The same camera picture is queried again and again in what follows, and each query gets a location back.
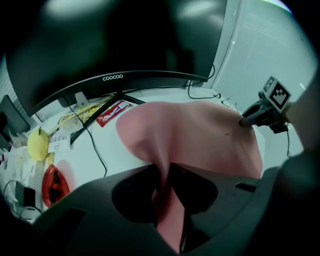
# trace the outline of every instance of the white wall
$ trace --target white wall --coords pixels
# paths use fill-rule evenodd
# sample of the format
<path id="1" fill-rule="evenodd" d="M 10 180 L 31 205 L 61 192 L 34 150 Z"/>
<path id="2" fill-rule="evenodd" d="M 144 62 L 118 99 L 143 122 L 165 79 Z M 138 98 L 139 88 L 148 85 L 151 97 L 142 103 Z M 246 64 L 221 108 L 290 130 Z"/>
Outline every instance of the white wall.
<path id="1" fill-rule="evenodd" d="M 243 112 L 258 101 L 258 92 L 272 75 L 292 93 L 295 102 L 308 87 L 318 68 L 311 43 L 293 15 L 275 0 L 241 0 L 231 47 L 217 74 L 213 89 Z M 261 127 L 265 136 L 265 168 L 280 165 L 287 154 L 287 134 L 274 135 Z M 290 152 L 302 151 L 290 127 Z"/>

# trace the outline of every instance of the pink cloth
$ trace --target pink cloth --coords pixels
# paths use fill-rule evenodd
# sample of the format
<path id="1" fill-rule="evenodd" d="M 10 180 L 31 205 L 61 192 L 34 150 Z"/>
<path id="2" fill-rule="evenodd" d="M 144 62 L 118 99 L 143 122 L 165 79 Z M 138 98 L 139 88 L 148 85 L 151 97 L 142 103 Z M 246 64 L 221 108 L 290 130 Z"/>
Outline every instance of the pink cloth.
<path id="1" fill-rule="evenodd" d="M 179 253 L 184 207 L 172 188 L 166 188 L 170 163 L 221 174 L 259 179 L 262 159 L 252 128 L 242 128 L 242 116 L 210 103 L 150 102 L 124 113 L 116 123 L 120 139 L 137 158 L 160 170 L 157 230 Z"/>

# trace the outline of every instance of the monitor base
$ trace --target monitor base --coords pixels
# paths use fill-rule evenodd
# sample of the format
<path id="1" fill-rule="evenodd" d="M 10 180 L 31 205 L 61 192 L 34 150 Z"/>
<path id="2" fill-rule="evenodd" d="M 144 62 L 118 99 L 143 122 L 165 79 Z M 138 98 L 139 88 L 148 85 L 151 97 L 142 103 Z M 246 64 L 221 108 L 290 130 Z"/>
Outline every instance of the monitor base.
<path id="1" fill-rule="evenodd" d="M 118 101 L 126 101 L 126 102 L 130 102 L 130 103 L 134 103 L 137 105 L 141 105 L 143 103 L 145 103 L 142 100 L 139 100 L 137 98 L 128 96 L 126 94 L 124 94 L 123 92 L 117 92 L 116 95 L 111 98 L 110 100 L 108 100 L 102 107 L 100 107 L 84 124 L 86 127 L 88 127 L 89 125 L 91 125 L 103 112 L 105 112 L 109 107 L 111 107 L 113 104 L 115 104 Z M 74 132 L 71 135 L 71 140 L 70 140 L 70 144 L 72 145 L 75 140 L 86 130 L 85 127 L 83 127 L 82 129 Z"/>

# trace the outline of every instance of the red bowl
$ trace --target red bowl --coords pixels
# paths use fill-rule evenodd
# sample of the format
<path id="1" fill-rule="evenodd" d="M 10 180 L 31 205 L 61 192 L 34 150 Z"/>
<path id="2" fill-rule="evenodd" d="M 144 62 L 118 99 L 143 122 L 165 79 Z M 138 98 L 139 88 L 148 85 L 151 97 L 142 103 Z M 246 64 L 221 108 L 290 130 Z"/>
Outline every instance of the red bowl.
<path id="1" fill-rule="evenodd" d="M 55 172 L 57 173 L 58 184 L 54 183 Z M 46 169 L 42 180 L 42 200 L 45 206 L 48 208 L 53 205 L 53 202 L 51 202 L 50 200 L 50 188 L 59 190 L 60 192 L 60 196 L 57 196 L 55 198 L 55 202 L 59 201 L 61 198 L 70 193 L 69 186 L 65 177 L 53 164 L 50 164 L 48 169 Z"/>

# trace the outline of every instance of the desk clutter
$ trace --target desk clutter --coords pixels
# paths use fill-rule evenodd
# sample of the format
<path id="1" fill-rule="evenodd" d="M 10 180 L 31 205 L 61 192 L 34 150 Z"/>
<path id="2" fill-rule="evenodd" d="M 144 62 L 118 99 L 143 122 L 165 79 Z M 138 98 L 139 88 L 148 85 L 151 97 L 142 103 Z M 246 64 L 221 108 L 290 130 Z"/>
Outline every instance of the desk clutter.
<path id="1" fill-rule="evenodd" d="M 64 115 L 49 133 L 37 127 L 28 138 L 25 137 L 24 145 L 15 148 L 14 146 L 18 144 L 11 143 L 10 150 L 4 150 L 1 156 L 0 188 L 16 217 L 32 223 L 42 212 L 42 204 L 50 208 L 69 194 L 66 178 L 53 165 L 54 155 L 56 152 L 71 149 L 71 134 L 82 129 L 84 127 L 82 122 L 89 119 L 110 98 L 112 96 L 80 107 L 77 114 Z M 103 128 L 110 120 L 130 107 L 132 107 L 130 103 L 119 100 L 96 121 Z"/>

